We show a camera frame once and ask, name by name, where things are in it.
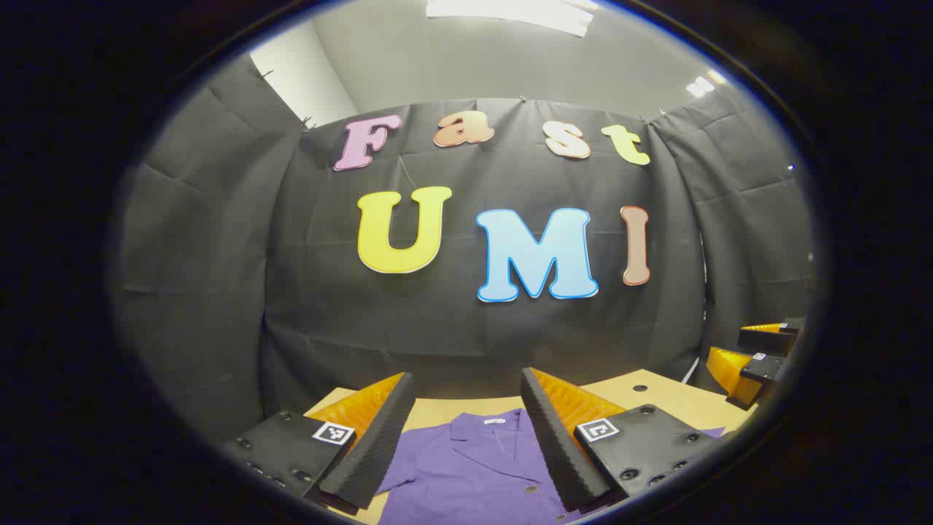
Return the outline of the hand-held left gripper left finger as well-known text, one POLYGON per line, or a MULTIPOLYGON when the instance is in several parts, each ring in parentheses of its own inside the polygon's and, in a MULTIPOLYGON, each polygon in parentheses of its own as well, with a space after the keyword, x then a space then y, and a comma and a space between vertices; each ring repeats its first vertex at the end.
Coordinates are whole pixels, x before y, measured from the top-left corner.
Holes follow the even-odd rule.
POLYGON ((307 414, 260 379, 259 405, 219 402, 229 418, 224 455, 257 485, 294 505, 367 509, 386 478, 415 402, 412 373, 395 373, 307 414))

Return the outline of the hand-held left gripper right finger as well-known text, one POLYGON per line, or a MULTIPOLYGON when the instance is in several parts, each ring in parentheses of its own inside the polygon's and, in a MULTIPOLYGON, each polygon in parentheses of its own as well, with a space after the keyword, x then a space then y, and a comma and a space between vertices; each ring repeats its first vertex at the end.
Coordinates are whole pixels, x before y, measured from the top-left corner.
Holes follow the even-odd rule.
POLYGON ((577 386, 526 367, 520 393, 561 502, 583 514, 662 486, 732 429, 724 396, 646 370, 577 386))

